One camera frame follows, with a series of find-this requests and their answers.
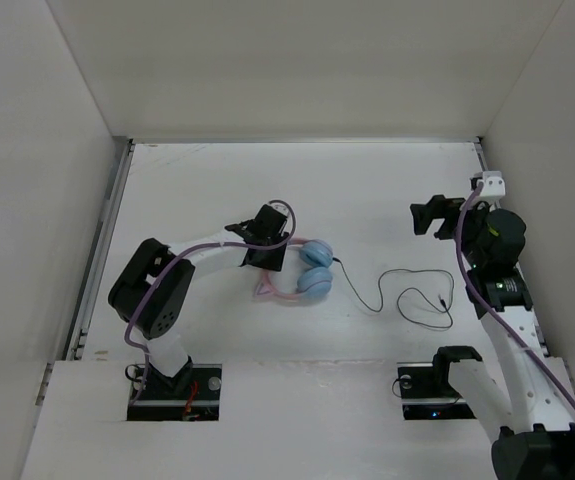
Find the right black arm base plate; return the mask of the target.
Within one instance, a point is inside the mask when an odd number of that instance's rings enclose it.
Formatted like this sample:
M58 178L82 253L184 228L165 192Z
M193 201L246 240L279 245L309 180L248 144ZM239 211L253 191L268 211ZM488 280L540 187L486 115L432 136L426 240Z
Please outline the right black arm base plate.
M431 363L398 363L392 390L401 399L405 420L475 419L460 394L436 379Z

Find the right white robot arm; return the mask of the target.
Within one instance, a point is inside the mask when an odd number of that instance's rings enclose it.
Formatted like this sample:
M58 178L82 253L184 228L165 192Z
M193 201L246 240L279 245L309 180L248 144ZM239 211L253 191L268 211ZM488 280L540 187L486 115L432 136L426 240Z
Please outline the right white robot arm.
M497 478L575 479L575 400L545 364L533 301L517 268L524 221L476 197L435 195L410 211L415 234L439 220L436 238L455 242L468 298L505 382L496 384L474 348L445 346L432 360L432 386L466 402L490 440Z

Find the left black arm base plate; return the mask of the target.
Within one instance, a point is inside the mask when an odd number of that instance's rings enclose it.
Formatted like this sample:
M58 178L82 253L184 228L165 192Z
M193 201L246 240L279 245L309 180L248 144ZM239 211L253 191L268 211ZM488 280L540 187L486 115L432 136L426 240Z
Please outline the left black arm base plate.
M150 367L145 389L139 392L144 365L131 364L125 376L131 382L126 419L132 422L217 421L222 387L221 364L186 365L175 377Z

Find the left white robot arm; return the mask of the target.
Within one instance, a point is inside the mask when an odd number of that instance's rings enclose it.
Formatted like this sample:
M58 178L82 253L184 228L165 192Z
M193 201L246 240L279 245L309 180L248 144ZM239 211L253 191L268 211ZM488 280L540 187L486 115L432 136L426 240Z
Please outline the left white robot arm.
M169 331L180 319L191 283L230 268L279 271L295 230L293 208L271 200L254 218L207 237L175 246L149 238L138 246L108 295L127 323L125 343L144 355L142 373L132 381L132 404L153 382L172 397L190 387L192 358Z

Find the pink blue cat-ear headphones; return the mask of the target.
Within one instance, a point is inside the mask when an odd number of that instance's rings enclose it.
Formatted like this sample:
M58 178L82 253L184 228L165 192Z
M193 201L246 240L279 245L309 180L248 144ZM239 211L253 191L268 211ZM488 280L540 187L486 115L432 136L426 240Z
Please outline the pink blue cat-ear headphones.
M293 292L279 290L272 282L269 271L262 270L259 282L254 290L256 298L278 298L287 302L318 301L328 295L332 289L333 274L330 267L334 262L332 247L320 239L296 238L288 244L289 248L298 251L299 259L308 270L296 281Z

